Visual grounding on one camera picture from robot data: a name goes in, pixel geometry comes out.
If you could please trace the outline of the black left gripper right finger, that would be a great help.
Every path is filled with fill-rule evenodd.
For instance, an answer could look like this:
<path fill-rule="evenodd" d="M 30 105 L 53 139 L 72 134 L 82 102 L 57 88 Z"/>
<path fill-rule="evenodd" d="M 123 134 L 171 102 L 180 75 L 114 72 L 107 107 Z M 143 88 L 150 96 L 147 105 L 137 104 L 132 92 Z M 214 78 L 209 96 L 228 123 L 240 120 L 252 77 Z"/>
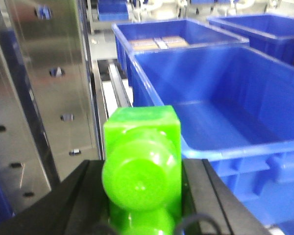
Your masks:
<path fill-rule="evenodd" d="M 182 235 L 268 235 L 208 160 L 182 161 Z"/>

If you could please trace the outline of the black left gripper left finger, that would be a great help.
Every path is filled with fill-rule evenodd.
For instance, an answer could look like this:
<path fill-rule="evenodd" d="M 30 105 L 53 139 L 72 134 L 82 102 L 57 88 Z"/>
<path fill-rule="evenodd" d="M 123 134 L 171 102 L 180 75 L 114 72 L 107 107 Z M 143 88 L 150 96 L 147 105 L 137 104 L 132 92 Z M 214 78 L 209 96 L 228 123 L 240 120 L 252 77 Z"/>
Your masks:
<path fill-rule="evenodd" d="M 101 160 L 83 161 L 59 186 L 0 224 L 0 235 L 108 235 Z"/>

